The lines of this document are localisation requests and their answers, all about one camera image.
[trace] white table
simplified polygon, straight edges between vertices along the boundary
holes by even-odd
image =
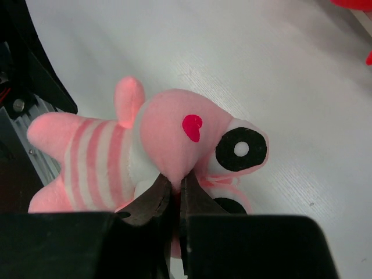
[[[241,185],[255,212],[314,218],[342,278],[371,278],[372,40],[350,12],[326,0],[27,3],[81,115],[114,118],[129,74],[148,96],[208,96],[269,135],[268,164]]]

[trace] plush toy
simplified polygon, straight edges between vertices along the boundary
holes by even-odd
[[[112,211],[146,191],[159,173],[180,191],[194,169],[212,198],[230,198],[249,212],[236,188],[239,176],[262,167],[263,132],[186,90],[168,90],[145,102],[142,84],[122,79],[115,92],[117,120],[46,113],[29,141],[61,164],[61,174],[33,197],[29,212]]]

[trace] black circle patch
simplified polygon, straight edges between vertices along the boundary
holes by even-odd
[[[237,201],[228,198],[216,198],[214,201],[230,214],[246,214],[243,206]]]
[[[236,144],[246,142],[249,151],[245,156],[234,152]],[[256,131],[245,127],[235,128],[224,134],[216,147],[216,159],[229,171],[241,171],[258,166],[266,158],[267,145],[265,138]]]

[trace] pink and white stripes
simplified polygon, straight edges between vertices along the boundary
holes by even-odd
[[[85,119],[77,129],[62,165],[62,180],[75,211],[113,211],[131,201],[130,134],[109,120]]]

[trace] pink heart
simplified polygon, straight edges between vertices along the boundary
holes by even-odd
[[[203,125],[203,120],[197,115],[188,115],[182,122],[182,128],[186,135],[193,141],[200,141],[200,128]]]

